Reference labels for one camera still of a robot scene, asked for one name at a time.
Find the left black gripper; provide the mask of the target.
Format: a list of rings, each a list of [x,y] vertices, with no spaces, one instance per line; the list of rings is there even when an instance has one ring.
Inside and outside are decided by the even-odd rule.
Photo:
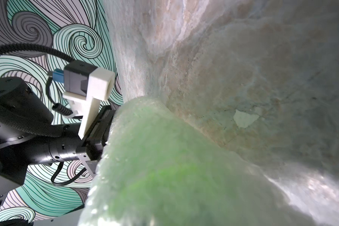
[[[76,148],[76,156],[92,178],[96,176],[96,169],[108,141],[115,113],[116,111],[109,105],[102,107]]]

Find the green plastic wine glass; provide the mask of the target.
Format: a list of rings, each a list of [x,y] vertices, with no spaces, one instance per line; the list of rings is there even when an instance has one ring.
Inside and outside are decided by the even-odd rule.
[[[122,226],[239,226],[232,156],[163,113],[119,115],[103,168],[105,217]]]

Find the clear bubble wrap sheet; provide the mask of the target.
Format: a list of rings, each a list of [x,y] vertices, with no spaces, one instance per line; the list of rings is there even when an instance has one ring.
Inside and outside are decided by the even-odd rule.
[[[115,113],[80,226],[313,226],[261,170],[153,98]]]

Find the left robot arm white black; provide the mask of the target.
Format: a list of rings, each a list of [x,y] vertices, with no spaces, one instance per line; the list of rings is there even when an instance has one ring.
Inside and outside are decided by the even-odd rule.
[[[96,176],[115,110],[101,101],[115,86],[115,73],[53,49],[32,43],[0,45],[0,56],[34,51],[67,62],[63,70],[48,72],[50,96],[53,81],[64,85],[69,107],[53,103],[48,109],[19,77],[0,78],[0,207],[8,193],[24,184],[29,165],[58,163],[52,185],[66,186],[78,179],[56,182],[64,163],[79,160],[83,172]]]

